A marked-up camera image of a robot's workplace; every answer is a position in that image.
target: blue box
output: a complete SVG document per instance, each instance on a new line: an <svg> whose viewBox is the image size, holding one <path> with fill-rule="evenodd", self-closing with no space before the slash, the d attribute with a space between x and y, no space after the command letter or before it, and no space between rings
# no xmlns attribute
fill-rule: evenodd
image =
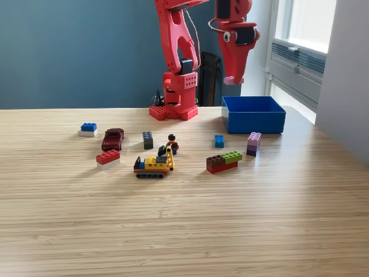
<svg viewBox="0 0 369 277"><path fill-rule="evenodd" d="M224 136L222 134L216 134L214 136L215 148L224 148Z"/></svg>
<svg viewBox="0 0 369 277"><path fill-rule="evenodd" d="M94 132L97 129L96 123L84 123L81 126L82 132Z"/></svg>
<svg viewBox="0 0 369 277"><path fill-rule="evenodd" d="M229 134L279 134L286 118L271 96L224 96L221 115Z"/></svg>

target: black chair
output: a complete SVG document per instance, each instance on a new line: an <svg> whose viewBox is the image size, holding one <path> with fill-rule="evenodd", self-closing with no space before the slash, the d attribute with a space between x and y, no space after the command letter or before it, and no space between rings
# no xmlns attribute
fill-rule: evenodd
<svg viewBox="0 0 369 277"><path fill-rule="evenodd" d="M215 99L215 87L217 80L217 73L221 73L221 59L212 53L201 53L200 78L198 84L198 106L199 107L213 107ZM205 80L209 80L209 89L207 93L207 101L205 98Z"/></svg>

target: green lego brick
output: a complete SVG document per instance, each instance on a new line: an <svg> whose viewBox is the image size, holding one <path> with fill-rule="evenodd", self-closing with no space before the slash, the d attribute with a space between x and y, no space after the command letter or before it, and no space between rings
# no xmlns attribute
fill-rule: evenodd
<svg viewBox="0 0 369 277"><path fill-rule="evenodd" d="M225 159L225 164L230 164L242 160L242 154L238 151L221 154Z"/></svg>

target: dark red toy car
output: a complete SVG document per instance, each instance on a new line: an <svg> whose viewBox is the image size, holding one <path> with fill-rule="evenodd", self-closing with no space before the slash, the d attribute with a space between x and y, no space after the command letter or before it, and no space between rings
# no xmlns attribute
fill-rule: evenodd
<svg viewBox="0 0 369 277"><path fill-rule="evenodd" d="M122 150L122 140L125 137L125 131L121 128L109 129L105 132L105 138L101 145L104 152L110 150Z"/></svg>

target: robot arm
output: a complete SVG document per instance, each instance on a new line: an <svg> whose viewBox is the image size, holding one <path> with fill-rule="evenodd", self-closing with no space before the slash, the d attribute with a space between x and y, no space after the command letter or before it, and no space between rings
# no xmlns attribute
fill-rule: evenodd
<svg viewBox="0 0 369 277"><path fill-rule="evenodd" d="M161 43L170 73L180 73L183 63L177 49L181 49L184 59L193 62L193 70L199 67L199 50L187 29L183 11L186 8L208 0L155 0L160 21ZM209 22L210 28L219 33L219 45L223 53L227 78L226 84L240 84L246 67L248 52L255 47L259 33L255 23L247 23L244 17L249 13L252 0L216 0L216 17ZM211 23L217 21L219 28Z"/></svg>
<svg viewBox="0 0 369 277"><path fill-rule="evenodd" d="M198 77L196 70L201 61L196 28L187 8L208 0L154 1L160 23L161 45L169 72L163 74L164 105L152 106L149 112L158 120L189 120L198 114L195 102ZM251 4L252 0L216 0L216 16L209 22L211 30L218 33L227 73L224 82L229 85L242 83L248 52L255 47L259 38L256 24L244 21ZM195 29L197 49L187 29L184 13L188 15ZM218 28L212 26L215 21L219 24ZM183 53L183 59L178 57L178 47Z"/></svg>

